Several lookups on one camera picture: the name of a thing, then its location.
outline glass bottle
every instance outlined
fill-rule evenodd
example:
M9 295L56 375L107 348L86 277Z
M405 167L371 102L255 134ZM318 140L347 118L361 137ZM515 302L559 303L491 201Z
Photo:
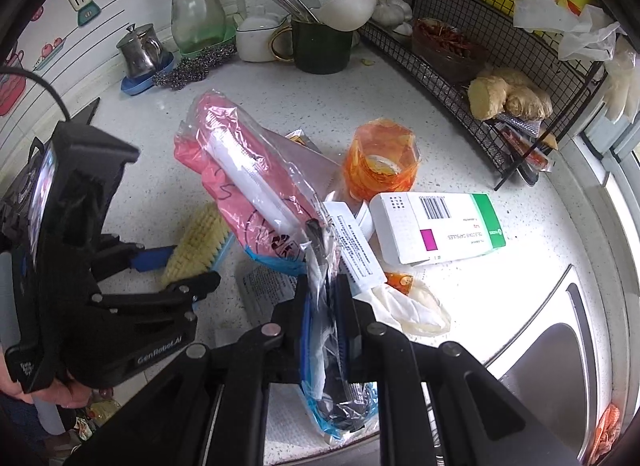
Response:
M220 0L172 0L171 32L180 54L193 54L225 38Z

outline human hand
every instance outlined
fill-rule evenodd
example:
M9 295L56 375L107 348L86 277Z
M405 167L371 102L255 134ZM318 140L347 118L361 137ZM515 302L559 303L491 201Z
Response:
M20 383L14 383L11 380L4 362L2 347L0 347L0 392L29 404L33 404L33 398L36 397L42 401L59 404L63 408L82 408L87 405L91 396L91 388L81 385L74 379L68 383L55 379L49 388L25 394Z

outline white speckled countertop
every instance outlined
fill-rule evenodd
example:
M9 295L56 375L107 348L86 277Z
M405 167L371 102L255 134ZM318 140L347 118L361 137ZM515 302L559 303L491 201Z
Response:
M363 65L363 57L375 64ZM489 194L507 245L479 258L423 268L422 279L452 317L450 333L431 338L430 344L457 340L478 360L487 360L532 316L571 263L588 299L587 311L600 312L590 261L548 179L543 176L533 188L514 179L494 192L497 175L462 129L395 68L364 47L354 50L346 70L331 76L305 74L277 62L237 61L178 92L152 88L129 97L120 92L119 84L108 88L101 95L93 124L138 146L142 155L126 168L104 232L147 247L178 242L191 214L209 195L200 177L174 160L173 135L193 98L210 87L224 92L276 132L305 129L322 152L337 161L357 126L377 117L392 118L417 136L423 161L415 190ZM217 329L249 328L234 280L241 255L239 247L233 248L221 269L219 289L198 307L198 339L205 343L212 342ZM122 279L112 281L105 286L106 292L123 283ZM144 290L143 283L132 277L127 287ZM592 330L601 377L609 380L604 319L596 320ZM273 404L270 410L287 411ZM280 438L278 432L268 432L268 439L266 464L310 454L309 449ZM318 438L318 450L323 446Z

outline sink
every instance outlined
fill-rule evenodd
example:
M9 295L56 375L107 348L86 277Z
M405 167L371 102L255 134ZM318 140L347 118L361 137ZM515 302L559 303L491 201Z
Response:
M500 382L578 457L587 423L587 392L574 330L551 325Z
M593 340L573 266L486 366L578 460L584 458L598 391Z

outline stainless steel teapot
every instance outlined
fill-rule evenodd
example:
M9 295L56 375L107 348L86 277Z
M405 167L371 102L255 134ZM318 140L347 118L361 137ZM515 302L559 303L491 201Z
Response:
M127 35L116 45L127 62L127 78L152 76L162 68L166 55L153 24L140 27L132 24L127 27L127 31Z

